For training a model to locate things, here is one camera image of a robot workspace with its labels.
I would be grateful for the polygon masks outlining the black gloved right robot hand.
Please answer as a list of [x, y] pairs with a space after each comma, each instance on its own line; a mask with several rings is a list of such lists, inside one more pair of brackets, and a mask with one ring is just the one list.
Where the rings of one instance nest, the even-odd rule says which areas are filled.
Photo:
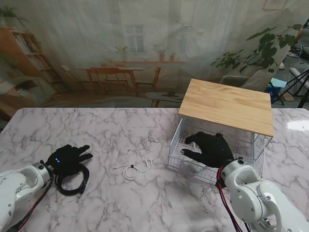
[[201, 153], [182, 149], [181, 154], [208, 167], [220, 168], [227, 160], [234, 159], [228, 143], [220, 133], [210, 135], [200, 131], [188, 136], [184, 142], [187, 145], [190, 143], [197, 144]]

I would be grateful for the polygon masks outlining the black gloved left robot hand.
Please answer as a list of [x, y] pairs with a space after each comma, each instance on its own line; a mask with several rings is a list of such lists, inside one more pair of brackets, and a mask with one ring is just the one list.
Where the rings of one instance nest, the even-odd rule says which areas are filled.
[[81, 170], [85, 169], [85, 166], [82, 164], [82, 162], [93, 157], [93, 155], [90, 153], [85, 154], [89, 148], [89, 145], [84, 145], [82, 147], [65, 145], [52, 153], [45, 164], [48, 167], [52, 167], [53, 173], [55, 175], [75, 175]]

